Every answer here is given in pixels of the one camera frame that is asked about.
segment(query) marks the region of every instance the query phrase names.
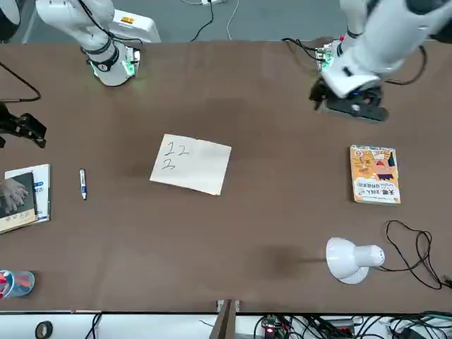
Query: tape roll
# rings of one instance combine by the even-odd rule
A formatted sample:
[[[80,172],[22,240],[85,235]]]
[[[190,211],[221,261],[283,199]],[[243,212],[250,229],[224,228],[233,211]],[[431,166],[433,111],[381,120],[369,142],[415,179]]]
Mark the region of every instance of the tape roll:
[[[37,339],[47,339],[50,338],[53,331],[54,327],[50,321],[42,321],[36,326],[35,337]]]

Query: tabletop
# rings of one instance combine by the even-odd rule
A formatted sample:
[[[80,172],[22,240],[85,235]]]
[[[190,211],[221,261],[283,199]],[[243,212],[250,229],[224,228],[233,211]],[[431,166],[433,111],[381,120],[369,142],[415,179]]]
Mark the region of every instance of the tabletop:
[[[138,77],[94,78],[76,44],[1,47],[1,61],[42,93],[10,104],[47,128],[47,147],[5,136],[0,172],[49,163],[51,221],[0,236],[1,267],[32,270],[35,290],[1,310],[419,312],[449,310],[450,290],[372,270],[344,285],[324,261],[330,237],[376,244],[397,219],[433,234],[432,264],[452,274],[452,49],[427,44],[413,85],[385,85],[388,121],[316,112],[315,64],[284,42],[148,44]],[[394,75],[411,78],[414,53]],[[5,71],[1,97],[32,92]],[[148,181],[165,133],[232,147],[220,196]],[[397,150],[401,205],[352,202],[349,147]],[[78,171],[86,168],[83,201]],[[415,235],[393,230],[410,262]],[[434,284],[422,268],[420,277]]]

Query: book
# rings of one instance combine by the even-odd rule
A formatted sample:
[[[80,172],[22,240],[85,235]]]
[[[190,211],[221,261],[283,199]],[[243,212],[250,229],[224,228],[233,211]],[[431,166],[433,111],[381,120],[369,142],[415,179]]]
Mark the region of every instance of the book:
[[[5,179],[24,173],[33,174],[37,209],[37,222],[50,220],[50,165],[38,165],[13,169],[5,173]]]
[[[395,149],[352,145],[350,164],[357,203],[400,204]]]
[[[35,202],[32,173],[0,182],[0,234],[36,221]]]

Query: cup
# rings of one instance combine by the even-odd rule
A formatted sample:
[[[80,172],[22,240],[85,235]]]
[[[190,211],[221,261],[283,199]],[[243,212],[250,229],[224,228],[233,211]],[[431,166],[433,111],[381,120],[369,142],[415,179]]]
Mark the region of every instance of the cup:
[[[0,270],[0,278],[0,293],[3,294],[3,299],[23,297],[35,286],[35,276],[27,270]]]

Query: desk lamp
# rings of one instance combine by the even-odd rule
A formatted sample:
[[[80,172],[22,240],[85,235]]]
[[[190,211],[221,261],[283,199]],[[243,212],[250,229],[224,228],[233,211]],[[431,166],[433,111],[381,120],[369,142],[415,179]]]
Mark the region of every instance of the desk lamp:
[[[326,245],[326,262],[334,278],[345,284],[357,284],[369,273],[369,267],[381,266],[383,249],[376,245],[356,246],[342,238],[331,238]]]

